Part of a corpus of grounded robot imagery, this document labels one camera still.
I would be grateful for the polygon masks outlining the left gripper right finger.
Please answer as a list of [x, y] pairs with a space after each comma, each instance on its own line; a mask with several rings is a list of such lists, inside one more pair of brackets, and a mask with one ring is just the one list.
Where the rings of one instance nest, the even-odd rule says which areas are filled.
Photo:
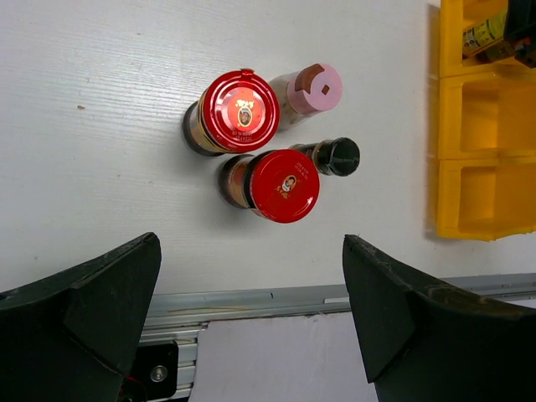
[[535, 311], [465, 291], [356, 235], [343, 274], [381, 401], [532, 401]]

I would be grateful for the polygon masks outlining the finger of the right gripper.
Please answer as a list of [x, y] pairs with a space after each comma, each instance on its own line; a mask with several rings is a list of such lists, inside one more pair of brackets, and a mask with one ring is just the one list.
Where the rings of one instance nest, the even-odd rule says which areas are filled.
[[535, 0], [509, 0], [503, 38], [514, 48], [514, 58], [535, 67]]

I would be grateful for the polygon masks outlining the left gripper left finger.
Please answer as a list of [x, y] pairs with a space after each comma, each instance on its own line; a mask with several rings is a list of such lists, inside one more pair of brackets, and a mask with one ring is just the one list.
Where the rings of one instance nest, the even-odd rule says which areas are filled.
[[145, 233], [1, 295], [3, 401], [114, 401], [130, 374], [162, 261]]

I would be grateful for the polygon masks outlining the small yellow-label brown-cap bottle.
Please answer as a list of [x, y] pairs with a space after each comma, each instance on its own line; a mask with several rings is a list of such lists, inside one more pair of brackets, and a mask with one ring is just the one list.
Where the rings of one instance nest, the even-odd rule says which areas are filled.
[[490, 64], [514, 56], [514, 47], [503, 38], [508, 11], [474, 23], [462, 33], [462, 58]]

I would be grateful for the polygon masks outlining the black-cap pepper bottle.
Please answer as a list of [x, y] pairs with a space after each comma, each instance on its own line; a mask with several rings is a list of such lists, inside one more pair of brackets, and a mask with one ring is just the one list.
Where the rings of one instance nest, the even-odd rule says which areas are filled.
[[305, 154], [320, 174], [347, 177], [360, 164], [360, 149], [357, 143], [347, 137], [311, 144], [296, 144], [291, 149]]

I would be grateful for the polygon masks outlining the red-lid sauce jar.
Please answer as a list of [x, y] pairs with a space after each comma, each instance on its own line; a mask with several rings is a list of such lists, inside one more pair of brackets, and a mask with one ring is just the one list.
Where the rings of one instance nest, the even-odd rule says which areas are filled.
[[312, 160], [293, 149], [232, 157], [221, 166], [218, 185], [230, 205], [279, 224], [311, 213], [321, 187]]
[[241, 154], [265, 146], [276, 134], [280, 106], [269, 83], [253, 70], [215, 79], [185, 112], [183, 137], [206, 157]]

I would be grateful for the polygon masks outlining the pink-cap spice shaker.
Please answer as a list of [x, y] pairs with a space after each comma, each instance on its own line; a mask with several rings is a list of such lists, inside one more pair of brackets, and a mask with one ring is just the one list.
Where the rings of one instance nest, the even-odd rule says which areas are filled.
[[329, 64], [316, 63], [269, 81], [279, 102], [278, 130], [288, 130], [336, 107], [343, 95], [342, 79]]

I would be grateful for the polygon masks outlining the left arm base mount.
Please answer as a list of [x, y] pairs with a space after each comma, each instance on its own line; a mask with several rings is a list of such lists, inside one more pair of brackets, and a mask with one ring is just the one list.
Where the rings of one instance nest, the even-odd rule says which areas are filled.
[[171, 398], [177, 390], [178, 345], [175, 341], [139, 343], [117, 401]]

